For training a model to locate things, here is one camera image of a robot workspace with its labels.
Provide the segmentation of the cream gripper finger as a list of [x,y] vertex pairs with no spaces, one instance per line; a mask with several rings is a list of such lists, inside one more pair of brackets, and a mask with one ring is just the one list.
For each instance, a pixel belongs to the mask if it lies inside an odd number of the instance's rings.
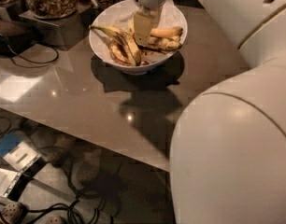
[[152,9],[150,11],[150,21],[151,21],[151,27],[155,28],[159,25],[160,19],[161,19],[161,14],[162,14],[162,7],[158,7],[156,9]]
[[139,46],[146,47],[152,29],[152,16],[140,11],[134,14],[135,40]]

